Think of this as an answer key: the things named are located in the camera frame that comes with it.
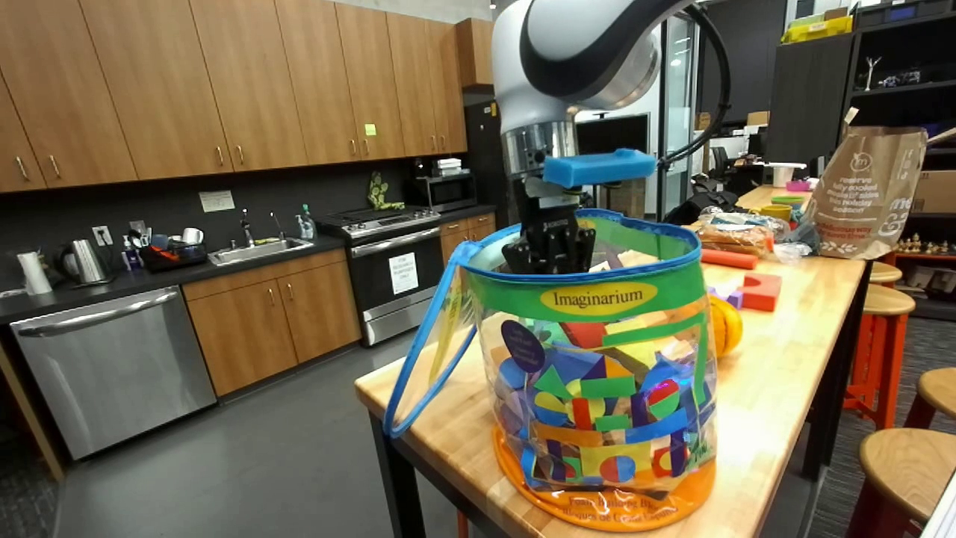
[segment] metal table leg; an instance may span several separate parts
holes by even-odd
[[[862,302],[865,302],[865,287],[868,287],[868,269],[871,269],[871,263],[862,266],[855,302],[847,305],[842,329],[837,335],[824,379],[818,384],[815,397],[813,397],[809,441],[806,441],[806,456],[804,456],[804,477],[813,481],[818,481],[822,466],[827,466],[833,459],[842,396],[844,396],[855,354],[858,354],[858,332],[859,332],[859,318],[862,318]]]
[[[383,420],[374,412],[368,420],[369,420],[369,436],[375,441],[390,532],[393,538],[422,538],[423,521],[422,521],[416,466],[390,447],[390,441],[383,430]]]

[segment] wooden table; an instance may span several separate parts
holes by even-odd
[[[758,263],[780,276],[773,315],[743,312],[743,341],[716,373],[716,486],[686,521],[655,535],[755,535],[792,462],[809,412],[806,477],[830,462],[847,360],[862,305],[859,261]],[[735,269],[704,269],[707,284],[738,282]],[[490,393],[471,348],[446,393],[390,442],[383,411],[401,363],[355,384],[369,412],[393,535],[423,535],[416,472],[422,469],[479,527],[505,535],[600,535],[552,521],[526,504],[490,451]]]

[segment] paper bag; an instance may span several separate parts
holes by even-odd
[[[924,128],[847,128],[806,206],[822,257],[874,261],[892,252],[918,191],[927,140]]]

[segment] backsplash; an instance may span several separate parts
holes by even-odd
[[[89,239],[96,224],[108,224],[113,249],[102,252],[108,269],[123,269],[119,243],[127,223],[145,223],[156,235],[201,227],[210,249],[241,243],[241,206],[254,238],[274,238],[278,224],[299,238],[296,214],[310,206],[313,220],[368,206],[368,179],[380,172],[389,179],[389,202],[401,197],[401,179],[416,175],[416,161],[335,164],[305,172],[260,172],[201,179],[165,179],[135,185],[62,190],[0,196],[0,290],[20,287],[18,252],[59,255],[69,239]],[[234,191],[237,211],[202,214],[201,191]]]

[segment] cable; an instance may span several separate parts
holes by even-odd
[[[728,75],[728,61],[725,61],[725,48],[724,48],[724,40],[721,40],[721,31],[712,25],[712,18],[704,18],[695,7],[686,7],[685,10],[686,18],[704,33],[704,40],[715,46],[715,54],[716,54],[716,72],[721,72],[721,97],[716,97],[716,118],[715,124],[695,137],[691,140],[686,146],[670,154],[659,158],[659,169],[667,172],[670,164],[682,161],[682,158],[691,158],[695,149],[703,149],[715,133],[724,127],[724,118],[728,112],[728,90],[732,90],[732,75]]]

